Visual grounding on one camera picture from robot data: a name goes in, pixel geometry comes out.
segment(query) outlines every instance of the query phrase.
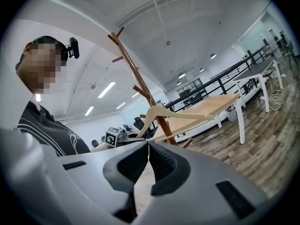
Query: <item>ear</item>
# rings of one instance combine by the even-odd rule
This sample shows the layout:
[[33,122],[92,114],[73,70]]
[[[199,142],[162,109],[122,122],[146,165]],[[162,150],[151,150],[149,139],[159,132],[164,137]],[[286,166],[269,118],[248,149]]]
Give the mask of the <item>ear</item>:
[[30,53],[30,51],[32,50],[32,46],[33,46],[33,42],[29,42],[25,48],[24,48],[24,51],[23,51],[23,54],[24,55],[27,55]]

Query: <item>white table leg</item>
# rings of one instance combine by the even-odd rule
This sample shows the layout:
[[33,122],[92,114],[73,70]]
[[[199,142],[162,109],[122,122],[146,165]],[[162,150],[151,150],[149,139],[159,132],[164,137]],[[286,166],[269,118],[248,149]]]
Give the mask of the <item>white table leg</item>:
[[242,112],[242,108],[241,108],[239,99],[235,102],[235,109],[236,109],[236,113],[238,115],[238,120],[239,120],[240,143],[244,144],[245,143],[245,125],[244,125],[243,112]]
[[222,124],[221,124],[221,120],[219,118],[219,114],[215,116],[215,120],[217,121],[217,124],[218,124],[219,128],[221,128]]
[[269,97],[268,97],[268,93],[267,93],[267,88],[263,82],[263,76],[259,75],[258,79],[259,79],[259,82],[261,84],[261,88],[263,91],[264,101],[265,101],[265,105],[266,105],[266,112],[268,113],[270,111],[270,108],[269,108]]
[[245,103],[245,100],[244,100],[244,97],[243,97],[242,90],[240,89],[239,82],[236,82],[235,85],[238,87],[238,90],[239,90],[239,93],[240,93],[240,98],[241,98],[241,100],[243,102],[243,106],[244,106],[244,108],[246,108],[246,103]]
[[280,88],[283,89],[283,84],[282,84],[281,74],[280,74],[280,71],[279,71],[279,68],[278,68],[278,64],[277,64],[276,61],[274,61],[274,67],[275,67],[276,72],[277,72],[277,76],[278,76]]
[[271,77],[269,77],[269,83],[270,83],[271,91],[273,91],[273,85],[272,85],[272,78]]

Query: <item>wooden tabletop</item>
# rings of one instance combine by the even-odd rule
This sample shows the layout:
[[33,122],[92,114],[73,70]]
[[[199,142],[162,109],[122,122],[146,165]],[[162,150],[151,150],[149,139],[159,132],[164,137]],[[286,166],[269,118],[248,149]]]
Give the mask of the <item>wooden tabletop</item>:
[[[216,116],[220,112],[228,108],[230,105],[234,104],[238,100],[238,98],[239,98],[238,94],[209,96],[203,101],[182,111],[182,113],[195,113],[195,114],[203,114],[203,115],[210,114],[212,116]],[[174,134],[180,131],[184,131],[187,128],[191,128],[203,122],[203,120],[183,119],[183,118],[167,118],[166,121],[169,122],[171,132]],[[159,126],[153,138],[157,140],[164,137],[165,134],[162,128]]]

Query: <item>wooden clothes hanger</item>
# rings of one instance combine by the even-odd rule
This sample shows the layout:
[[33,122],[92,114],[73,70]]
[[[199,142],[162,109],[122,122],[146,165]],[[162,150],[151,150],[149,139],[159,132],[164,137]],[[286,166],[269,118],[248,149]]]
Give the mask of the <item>wooden clothes hanger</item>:
[[146,113],[146,120],[144,122],[144,127],[141,129],[137,137],[141,137],[148,127],[151,125],[152,121],[157,117],[172,117],[172,118],[186,118],[186,119],[197,119],[197,120],[214,120],[212,115],[206,114],[194,114],[194,113],[181,113],[181,112],[171,112],[170,110],[164,108],[160,105],[155,105],[149,108]]

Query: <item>white table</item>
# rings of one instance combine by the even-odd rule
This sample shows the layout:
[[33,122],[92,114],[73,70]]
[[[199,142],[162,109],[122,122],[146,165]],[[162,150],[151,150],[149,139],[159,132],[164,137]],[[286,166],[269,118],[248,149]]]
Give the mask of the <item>white table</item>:
[[262,91],[263,91],[263,96],[265,97],[265,106],[266,106],[266,112],[268,113],[270,111],[269,107],[269,98],[268,98],[268,93],[267,93],[267,88],[266,85],[263,81],[263,73],[271,66],[273,65],[276,69],[276,73],[278,76],[279,80],[279,85],[280,88],[283,89],[282,85],[282,80],[281,80],[281,75],[280,71],[278,69],[278,63],[274,58],[271,59],[266,59],[265,61],[262,61],[260,63],[254,64],[250,69],[246,70],[244,73],[233,79],[233,83],[238,87],[240,98],[242,100],[243,106],[246,107],[245,100],[243,97],[243,92],[240,89],[239,82],[244,81],[244,80],[249,80],[251,78],[258,78]]

